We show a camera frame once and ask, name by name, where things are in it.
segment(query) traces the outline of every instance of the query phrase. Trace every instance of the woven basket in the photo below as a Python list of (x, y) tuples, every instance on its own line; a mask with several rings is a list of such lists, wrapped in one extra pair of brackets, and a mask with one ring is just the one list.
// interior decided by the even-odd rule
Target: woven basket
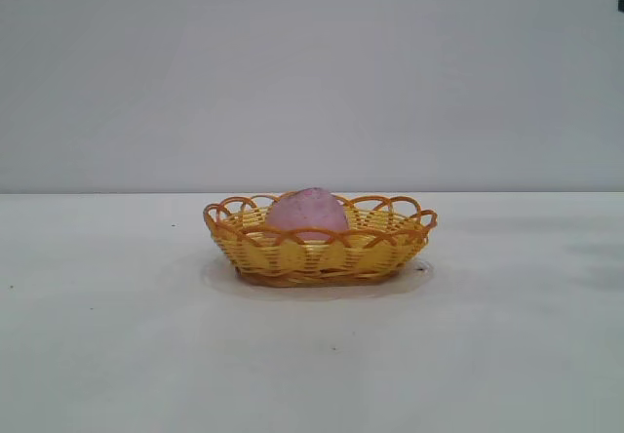
[[(437, 224), (436, 213), (423, 211), (410, 197), (335, 196), (343, 204), (348, 231), (283, 231), (265, 225), (272, 205), (288, 194), (230, 197), (204, 210), (204, 221), (214, 241), (250, 283), (268, 287), (377, 284), (416, 256), (427, 244), (429, 230)], [(268, 199), (270, 204), (259, 206), (259, 198)], [(365, 202), (376, 205), (359, 207)], [(396, 209), (406, 203), (414, 213), (397, 213)], [(303, 241), (297, 237), (302, 231), (320, 231), (329, 238)]]

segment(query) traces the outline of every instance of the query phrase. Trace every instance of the wicker basket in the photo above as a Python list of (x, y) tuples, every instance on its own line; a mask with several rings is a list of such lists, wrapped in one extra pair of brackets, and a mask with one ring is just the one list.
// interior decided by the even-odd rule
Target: wicker basket
[[(437, 224), (433, 211), (423, 211), (410, 197), (335, 196), (344, 206), (349, 230), (335, 233), (319, 228), (283, 231), (264, 224), (271, 206), (282, 196), (230, 197), (204, 210), (214, 241), (241, 277), (268, 287), (366, 285), (383, 282), (413, 258)], [(261, 207), (256, 200), (268, 199)], [(362, 203), (376, 204), (370, 209)], [(395, 212), (400, 203), (412, 215)], [(326, 241), (303, 241), (302, 231), (320, 231)]]

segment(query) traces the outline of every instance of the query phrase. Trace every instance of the basket base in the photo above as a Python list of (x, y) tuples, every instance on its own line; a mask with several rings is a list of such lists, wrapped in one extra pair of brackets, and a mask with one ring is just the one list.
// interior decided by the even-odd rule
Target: basket base
[(300, 272), (280, 276), (267, 276), (241, 272), (236, 269), (241, 280), (248, 284), (273, 287), (279, 289), (296, 287), (353, 287), (365, 285), (378, 285), (396, 276), (400, 270), (388, 272), (386, 274), (362, 274), (362, 275), (335, 275), (333, 272), (326, 272), (327, 275), (310, 276)]

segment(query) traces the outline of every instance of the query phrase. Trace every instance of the gray wall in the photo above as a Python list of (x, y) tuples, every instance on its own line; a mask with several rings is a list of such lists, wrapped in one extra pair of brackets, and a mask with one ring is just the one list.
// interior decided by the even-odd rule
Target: gray wall
[(622, 189), (616, 0), (0, 0), (0, 191)]

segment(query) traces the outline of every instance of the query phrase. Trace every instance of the pink ball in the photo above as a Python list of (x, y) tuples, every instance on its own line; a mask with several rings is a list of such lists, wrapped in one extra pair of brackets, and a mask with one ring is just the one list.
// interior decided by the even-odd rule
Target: pink ball
[[(266, 224), (285, 231), (310, 227), (335, 232), (349, 229), (340, 202), (329, 191), (320, 187), (303, 189), (275, 203), (266, 217)], [(297, 236), (303, 240), (329, 238), (329, 235), (319, 232), (301, 232)]]

